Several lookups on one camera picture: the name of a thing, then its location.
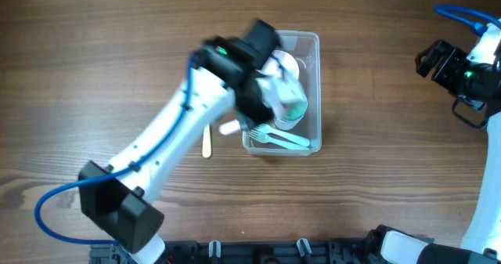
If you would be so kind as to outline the white plastic spoon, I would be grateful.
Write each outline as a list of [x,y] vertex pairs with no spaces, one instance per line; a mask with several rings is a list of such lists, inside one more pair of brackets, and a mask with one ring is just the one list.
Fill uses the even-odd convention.
[[241,132],[242,128],[240,126],[240,122],[235,119],[232,121],[228,121],[224,124],[221,124],[218,127],[218,131],[220,134],[222,134],[224,136],[229,136],[229,135],[232,135],[234,133]]

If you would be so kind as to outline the light blue plastic fork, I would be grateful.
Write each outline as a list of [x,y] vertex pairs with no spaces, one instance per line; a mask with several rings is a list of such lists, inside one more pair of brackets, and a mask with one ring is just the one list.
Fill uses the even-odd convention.
[[255,131],[262,132],[265,134],[273,134],[280,136],[284,139],[287,139],[293,143],[296,143],[298,145],[304,146],[304,147],[309,147],[311,145],[311,142],[309,139],[306,139],[305,137],[298,136],[289,132],[284,132],[282,130],[279,130],[277,128],[273,128],[270,125],[267,124],[262,124],[254,128]]

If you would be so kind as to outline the green plastic cup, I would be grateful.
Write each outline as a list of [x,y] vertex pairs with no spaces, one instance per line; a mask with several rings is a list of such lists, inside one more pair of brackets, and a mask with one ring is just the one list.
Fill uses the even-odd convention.
[[299,120],[308,109],[307,101],[300,101],[296,103],[290,103],[284,106],[283,111],[279,118],[283,121],[296,121]]

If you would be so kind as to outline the light green plastic fork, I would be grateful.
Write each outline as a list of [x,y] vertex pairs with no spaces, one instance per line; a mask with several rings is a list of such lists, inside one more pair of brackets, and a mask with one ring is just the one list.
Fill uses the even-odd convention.
[[249,131],[248,132],[249,136],[253,139],[258,141],[259,143],[271,143],[277,146],[281,146],[285,149],[288,150],[307,150],[308,148],[306,146],[301,146],[296,143],[290,143],[281,139],[275,139],[272,138],[271,136],[263,133],[263,132],[258,132],[258,131]]

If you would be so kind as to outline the blue plastic cup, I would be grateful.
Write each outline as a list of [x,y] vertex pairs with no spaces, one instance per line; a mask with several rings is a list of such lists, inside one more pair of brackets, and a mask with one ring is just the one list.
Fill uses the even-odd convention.
[[303,117],[304,116],[301,116],[294,120],[286,120],[284,118],[274,118],[274,124],[278,129],[288,131],[294,128],[303,119]]

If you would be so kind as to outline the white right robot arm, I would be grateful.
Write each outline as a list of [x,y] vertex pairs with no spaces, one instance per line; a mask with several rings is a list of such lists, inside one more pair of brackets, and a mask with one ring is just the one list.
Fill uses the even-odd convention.
[[416,54],[445,39],[472,49],[458,24],[407,20],[355,31],[340,54],[356,82],[350,107],[312,162],[279,163],[245,230],[252,239],[359,237],[384,224],[457,245],[472,220],[486,132],[452,115],[452,97],[414,71]]

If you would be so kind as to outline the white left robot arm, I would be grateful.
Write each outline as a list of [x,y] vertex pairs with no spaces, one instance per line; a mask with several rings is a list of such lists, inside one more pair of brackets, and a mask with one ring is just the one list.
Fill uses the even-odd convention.
[[262,20],[242,38],[204,41],[189,58],[185,81],[131,146],[105,168],[89,161],[80,170],[82,212],[137,263],[158,262],[164,253],[164,214],[153,202],[205,126],[231,109],[246,128],[272,119],[258,79],[279,45],[275,28]]

